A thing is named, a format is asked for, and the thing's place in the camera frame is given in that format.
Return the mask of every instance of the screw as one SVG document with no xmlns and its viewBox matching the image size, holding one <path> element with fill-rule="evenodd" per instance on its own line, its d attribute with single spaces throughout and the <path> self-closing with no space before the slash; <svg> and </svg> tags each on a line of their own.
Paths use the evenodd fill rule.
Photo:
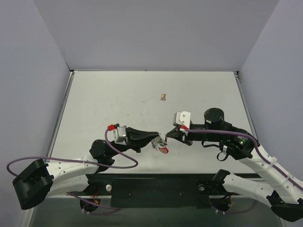
<svg viewBox="0 0 303 227">
<path fill-rule="evenodd" d="M 203 184 L 199 184 L 198 189 L 199 191 L 204 191 L 205 187 Z"/>
<path fill-rule="evenodd" d="M 110 192 L 112 190 L 112 186 L 110 184 L 106 185 L 105 189 L 106 191 Z"/>
</svg>

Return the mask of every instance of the black joint cover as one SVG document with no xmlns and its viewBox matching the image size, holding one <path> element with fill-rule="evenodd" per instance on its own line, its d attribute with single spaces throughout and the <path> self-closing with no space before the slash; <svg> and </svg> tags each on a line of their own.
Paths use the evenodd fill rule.
<svg viewBox="0 0 303 227">
<path fill-rule="evenodd" d="M 213 177 L 213 181 L 217 184 L 224 184 L 224 179 L 229 174 L 231 174 L 229 171 L 220 169 Z"/>
<path fill-rule="evenodd" d="M 35 207 L 46 198 L 53 185 L 47 166 L 42 159 L 35 160 L 13 180 L 21 209 Z"/>
</svg>

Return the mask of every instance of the gray floor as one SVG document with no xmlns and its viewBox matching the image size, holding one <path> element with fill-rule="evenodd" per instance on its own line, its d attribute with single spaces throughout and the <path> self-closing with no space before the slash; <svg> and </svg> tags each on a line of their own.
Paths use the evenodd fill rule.
<svg viewBox="0 0 303 227">
<path fill-rule="evenodd" d="M 235 210 L 245 210 L 253 200 L 235 198 Z M 30 227 L 281 227 L 279 218 L 262 203 L 243 214 L 215 214 L 213 209 L 195 207 L 177 209 L 122 209 L 107 216 L 81 214 L 79 201 L 71 198 L 49 198 L 35 208 Z"/>
</svg>

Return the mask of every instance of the purple cable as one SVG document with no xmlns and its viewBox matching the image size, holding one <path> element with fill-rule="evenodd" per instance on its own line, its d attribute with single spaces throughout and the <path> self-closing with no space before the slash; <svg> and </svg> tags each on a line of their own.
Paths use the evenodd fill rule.
<svg viewBox="0 0 303 227">
<path fill-rule="evenodd" d="M 106 143 L 109 145 L 109 147 L 114 150 L 115 152 L 117 152 L 118 154 L 132 160 L 135 162 L 135 165 L 133 166 L 109 166 L 109 165 L 105 165 L 105 164 L 101 164 L 101 163 L 97 163 L 97 162 L 91 162 L 91 161 L 82 161 L 82 160 L 74 160 L 74 159 L 65 159 L 65 158 L 57 158 L 57 157 L 44 157 L 44 156 L 31 156 L 31 157 L 22 157 L 22 158 L 18 158 L 18 159 L 15 159 L 11 162 L 9 162 L 7 165 L 6 165 L 6 169 L 7 171 L 14 175 L 14 176 L 18 176 L 18 174 L 14 173 L 13 171 L 11 171 L 11 169 L 9 168 L 11 164 L 15 163 L 15 162 L 19 162 L 19 161 L 23 161 L 23 160 L 27 160 L 27 159 L 46 159 L 46 160 L 54 160 L 54 161 L 60 161 L 60 162 L 75 162 L 75 163 L 87 163 L 87 164 L 94 164 L 94 165 L 98 165 L 98 166 L 104 166 L 104 167 L 108 167 L 108 168 L 115 168 L 115 169 L 130 169 L 130 168 L 134 168 L 136 166 L 138 166 L 138 161 L 124 153 L 122 153 L 121 151 L 117 150 L 116 148 L 114 148 L 113 145 L 111 145 L 110 141 L 108 140 L 107 138 L 107 133 L 108 133 L 108 129 L 106 129 L 105 131 L 105 141 Z"/>
<path fill-rule="evenodd" d="M 253 210 L 257 206 L 257 203 L 258 203 L 257 201 L 254 201 L 254 204 L 251 207 L 249 207 L 248 209 L 246 209 L 246 210 L 242 210 L 242 211 L 229 211 L 229 212 L 227 211 L 227 212 L 225 212 L 225 214 L 243 214 L 243 213 L 249 212 L 249 211 Z"/>
<path fill-rule="evenodd" d="M 186 131 L 191 132 L 191 133 L 213 133 L 213 134 L 226 134 L 226 135 L 233 135 L 233 136 L 243 136 L 246 137 L 248 139 L 250 139 L 253 144 L 254 147 L 256 149 L 257 154 L 260 156 L 260 158 L 265 161 L 267 164 L 270 164 L 270 161 L 268 161 L 259 151 L 258 148 L 258 144 L 255 138 L 253 138 L 250 135 L 244 134 L 244 133 L 240 133 L 240 132 L 235 132 L 235 131 L 222 131 L 222 130 L 211 130 L 211 129 L 197 129 L 197 130 L 193 130 L 193 129 L 186 129 Z M 285 178 L 288 177 L 288 175 L 286 173 L 283 172 L 283 170 L 281 170 L 279 167 L 277 167 L 276 165 L 273 165 L 273 168 L 275 168 L 280 174 L 282 174 Z M 303 192 L 303 187 L 301 187 L 296 181 L 294 181 L 293 179 L 289 178 L 288 179 L 291 183 L 293 183 L 296 187 L 298 187 L 302 192 Z"/>
<path fill-rule="evenodd" d="M 107 214 L 112 214 L 112 213 L 115 213 L 115 212 L 121 210 L 120 208 L 108 207 L 108 206 L 104 206 L 104 205 L 100 205 L 100 204 L 93 203 L 93 202 L 91 202 L 91 201 L 89 201 L 89 200 L 86 200 L 86 199 L 84 199 L 84 198 L 81 198 L 81 197 L 79 197 L 79 196 L 77 196 L 77 195 L 75 195 L 75 194 L 73 194 L 73 193 L 70 193 L 70 192 L 68 192 L 67 194 L 70 195 L 70 196 L 73 196 L 73 197 L 75 197 L 75 198 L 77 198 L 77 199 L 79 199 L 79 200 L 82 200 L 82 201 L 85 202 L 85 203 L 88 203 L 88 204 L 91 204 L 91 205 L 94 205 L 94 206 L 97 206 L 97 207 L 101 207 L 101 208 L 113 210 L 113 211 L 104 212 L 104 213 L 89 213 L 89 214 L 91 214 L 91 215 L 107 215 Z"/>
</svg>

